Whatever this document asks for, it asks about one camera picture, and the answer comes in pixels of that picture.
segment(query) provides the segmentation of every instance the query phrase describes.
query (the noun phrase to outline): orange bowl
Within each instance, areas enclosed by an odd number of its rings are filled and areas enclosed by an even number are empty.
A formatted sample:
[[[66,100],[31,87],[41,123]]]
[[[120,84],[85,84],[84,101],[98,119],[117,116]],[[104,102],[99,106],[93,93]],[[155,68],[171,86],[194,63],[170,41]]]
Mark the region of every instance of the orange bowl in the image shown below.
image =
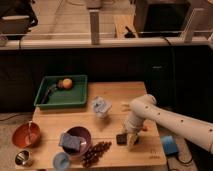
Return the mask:
[[[19,126],[12,136],[12,142],[19,148],[33,147],[41,138],[39,126],[31,122]]]

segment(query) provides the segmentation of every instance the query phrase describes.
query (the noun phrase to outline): cable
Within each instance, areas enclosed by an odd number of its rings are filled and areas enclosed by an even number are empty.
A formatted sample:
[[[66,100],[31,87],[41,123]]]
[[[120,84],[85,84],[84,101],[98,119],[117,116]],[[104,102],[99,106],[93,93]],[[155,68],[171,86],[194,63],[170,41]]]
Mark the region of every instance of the cable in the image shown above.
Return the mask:
[[[14,117],[17,117],[17,116],[21,116],[21,115],[25,115],[25,114],[24,114],[24,113],[15,114],[15,115],[13,115],[13,116],[9,116],[9,117],[7,117],[7,118],[0,119],[0,121],[1,121],[1,122],[2,122],[2,121],[6,121],[6,120],[9,120],[9,119],[11,119],[11,118],[14,118]]]
[[[175,67],[175,52],[171,42],[164,36],[161,36],[169,45],[172,54],[172,65],[173,65],[173,88],[174,88],[174,107],[177,108],[177,89],[176,89],[176,67]]]

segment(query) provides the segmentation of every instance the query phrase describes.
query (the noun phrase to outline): silver cup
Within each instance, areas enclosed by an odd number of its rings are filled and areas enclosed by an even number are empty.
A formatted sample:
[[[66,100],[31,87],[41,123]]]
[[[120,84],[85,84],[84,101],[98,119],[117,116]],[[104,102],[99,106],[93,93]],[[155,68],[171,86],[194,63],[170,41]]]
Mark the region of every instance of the silver cup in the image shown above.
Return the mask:
[[[29,167],[33,164],[32,156],[27,150],[20,151],[15,157],[15,163],[20,166]]]

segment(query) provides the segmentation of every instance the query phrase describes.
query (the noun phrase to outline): bowl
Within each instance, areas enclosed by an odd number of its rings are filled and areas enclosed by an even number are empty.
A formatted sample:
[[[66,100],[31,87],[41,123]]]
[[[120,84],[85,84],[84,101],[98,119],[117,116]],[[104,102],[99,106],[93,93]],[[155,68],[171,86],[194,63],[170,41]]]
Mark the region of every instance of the bowl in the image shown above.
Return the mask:
[[[62,146],[63,150],[66,153],[70,154],[72,157],[83,156],[88,151],[88,149],[90,148],[92,144],[90,132],[84,127],[77,126],[77,127],[73,127],[69,129],[67,133],[72,136],[77,136],[80,138],[80,141],[81,141],[80,151],[74,152],[73,150]]]
[[[19,148],[34,147],[41,138],[39,126],[34,122],[20,125],[12,136],[12,142]]]

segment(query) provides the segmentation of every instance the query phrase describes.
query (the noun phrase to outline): blue object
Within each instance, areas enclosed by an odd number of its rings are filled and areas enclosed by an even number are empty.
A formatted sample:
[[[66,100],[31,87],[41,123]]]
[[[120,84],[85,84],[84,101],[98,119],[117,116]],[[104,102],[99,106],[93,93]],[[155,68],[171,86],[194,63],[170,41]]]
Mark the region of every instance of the blue object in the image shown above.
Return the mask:
[[[53,159],[53,166],[56,171],[66,171],[70,167],[69,156],[64,152],[56,154]]]
[[[172,136],[165,136],[161,138],[163,144],[164,153],[166,155],[177,154],[179,152],[177,144],[175,143]]]

